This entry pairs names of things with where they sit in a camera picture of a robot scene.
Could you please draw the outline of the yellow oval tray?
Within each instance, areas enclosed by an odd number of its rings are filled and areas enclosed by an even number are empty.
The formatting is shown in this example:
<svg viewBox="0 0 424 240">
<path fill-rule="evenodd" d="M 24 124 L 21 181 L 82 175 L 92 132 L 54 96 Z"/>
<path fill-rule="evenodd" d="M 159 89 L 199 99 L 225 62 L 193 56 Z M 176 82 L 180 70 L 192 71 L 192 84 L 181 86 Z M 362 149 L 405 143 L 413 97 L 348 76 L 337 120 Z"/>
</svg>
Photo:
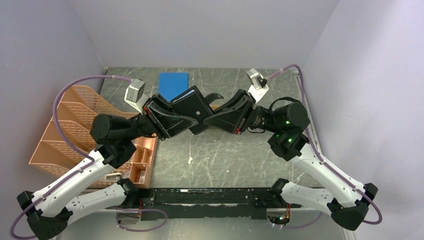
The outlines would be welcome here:
<svg viewBox="0 0 424 240">
<path fill-rule="evenodd" d="M 214 111 L 216 109 L 218 109 L 220 106 L 219 105 L 210 105 L 210 108 Z"/>
</svg>

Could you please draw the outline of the black card holder wallet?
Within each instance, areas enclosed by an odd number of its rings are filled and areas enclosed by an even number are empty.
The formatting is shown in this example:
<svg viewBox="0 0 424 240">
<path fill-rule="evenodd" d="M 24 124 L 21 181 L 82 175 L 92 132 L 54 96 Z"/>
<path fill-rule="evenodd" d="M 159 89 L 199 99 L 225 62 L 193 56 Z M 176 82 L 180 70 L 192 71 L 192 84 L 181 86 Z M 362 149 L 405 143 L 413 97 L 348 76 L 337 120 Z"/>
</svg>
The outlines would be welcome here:
<svg viewBox="0 0 424 240">
<path fill-rule="evenodd" d="M 210 104 L 221 99 L 224 97 L 219 93 L 213 92 L 203 96 L 196 86 L 192 86 L 172 99 L 170 104 L 176 113 L 198 121 L 197 125 L 189 128 L 193 135 L 198 135 L 210 127 L 203 123 L 206 118 L 214 114 Z"/>
</svg>

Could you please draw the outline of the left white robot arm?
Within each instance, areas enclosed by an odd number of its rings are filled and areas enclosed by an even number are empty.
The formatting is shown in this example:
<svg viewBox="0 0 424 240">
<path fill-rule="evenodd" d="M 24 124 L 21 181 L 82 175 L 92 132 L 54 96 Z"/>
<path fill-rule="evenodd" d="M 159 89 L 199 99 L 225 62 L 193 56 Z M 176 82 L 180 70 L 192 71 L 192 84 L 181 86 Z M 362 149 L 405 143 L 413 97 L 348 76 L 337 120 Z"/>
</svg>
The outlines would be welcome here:
<svg viewBox="0 0 424 240">
<path fill-rule="evenodd" d="M 194 117 L 176 111 L 160 95 L 148 99 L 142 112 L 130 118 L 97 115 L 90 131 L 96 147 L 55 182 L 17 196 L 32 236 L 49 240 L 69 224 L 100 209 L 134 207 L 139 200 L 138 189 L 128 178 L 89 194 L 83 194 L 83 190 L 126 163 L 136 151 L 133 140 L 140 137 L 169 139 L 198 123 Z"/>
</svg>

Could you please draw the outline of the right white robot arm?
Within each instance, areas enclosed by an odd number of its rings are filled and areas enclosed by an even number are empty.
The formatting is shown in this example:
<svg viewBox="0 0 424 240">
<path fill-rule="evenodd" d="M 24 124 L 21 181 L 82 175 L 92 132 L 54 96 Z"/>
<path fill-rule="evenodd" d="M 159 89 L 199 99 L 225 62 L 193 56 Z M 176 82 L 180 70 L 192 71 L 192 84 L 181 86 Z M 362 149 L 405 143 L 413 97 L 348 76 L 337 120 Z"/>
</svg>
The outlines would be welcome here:
<svg viewBox="0 0 424 240">
<path fill-rule="evenodd" d="M 306 107 L 292 97 L 284 100 L 287 102 L 284 106 L 271 104 L 266 108 L 257 105 L 251 94 L 239 90 L 203 123 L 235 135 L 254 130 L 271 132 L 268 139 L 271 151 L 303 169 L 323 190 L 279 179 L 270 193 L 270 202 L 275 207 L 288 203 L 312 208 L 329 215 L 340 227 L 356 230 L 366 221 L 378 188 L 353 179 L 321 155 L 308 130 L 310 119 Z"/>
</svg>

